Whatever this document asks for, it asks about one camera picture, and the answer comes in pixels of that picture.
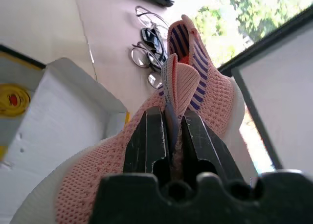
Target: pink knit sneaker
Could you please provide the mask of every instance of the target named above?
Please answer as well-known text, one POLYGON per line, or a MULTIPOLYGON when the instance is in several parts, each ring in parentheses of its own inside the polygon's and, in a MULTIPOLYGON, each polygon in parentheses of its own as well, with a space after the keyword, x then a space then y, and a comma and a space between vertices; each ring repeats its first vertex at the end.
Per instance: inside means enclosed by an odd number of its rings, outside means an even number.
MULTIPOLYGON (((167 80, 176 115, 182 115, 187 108, 194 110, 227 144, 244 116, 244 102, 236 83, 214 68, 187 16, 169 28, 168 50, 167 80)), ((11 223, 87 224, 100 179, 122 173, 127 143, 143 112, 152 106, 164 109, 165 92, 168 89, 161 87, 146 100, 121 133, 56 168, 28 195, 11 223)), ((177 158, 179 139, 176 149, 177 158)))

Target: wall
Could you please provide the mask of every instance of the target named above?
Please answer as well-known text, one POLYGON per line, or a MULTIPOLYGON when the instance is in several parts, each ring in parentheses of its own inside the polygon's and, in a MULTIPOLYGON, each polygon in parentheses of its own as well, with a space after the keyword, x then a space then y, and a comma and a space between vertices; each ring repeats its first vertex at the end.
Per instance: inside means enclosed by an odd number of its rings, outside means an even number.
POLYGON ((286 169, 313 175, 313 22, 239 67, 286 169))
POLYGON ((0 43, 44 64, 67 57, 95 78, 75 0, 0 0, 0 43))

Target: knit fabric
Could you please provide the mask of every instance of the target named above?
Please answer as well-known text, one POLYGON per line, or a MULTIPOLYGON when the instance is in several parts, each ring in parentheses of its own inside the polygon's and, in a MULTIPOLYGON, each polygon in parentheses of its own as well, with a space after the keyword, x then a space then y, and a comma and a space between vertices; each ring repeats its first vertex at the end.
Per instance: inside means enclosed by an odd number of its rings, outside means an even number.
MULTIPOLYGON (((198 113, 221 137, 226 130, 232 109, 233 89, 229 79, 214 68, 197 30, 188 17, 182 16, 182 21, 171 25, 168 46, 170 54, 174 54, 169 56, 169 60, 173 61, 173 67, 169 69, 174 75, 171 78, 174 80, 171 83, 171 98, 176 102, 176 114, 182 115, 188 107, 198 113)), ((88 223, 100 179, 107 174, 123 172, 127 144, 144 111, 153 106, 160 106, 164 110, 163 87, 144 102, 121 133, 83 156, 68 171, 56 198, 57 224, 88 223)), ((181 159, 179 137, 174 158, 176 168, 181 166, 181 159)))

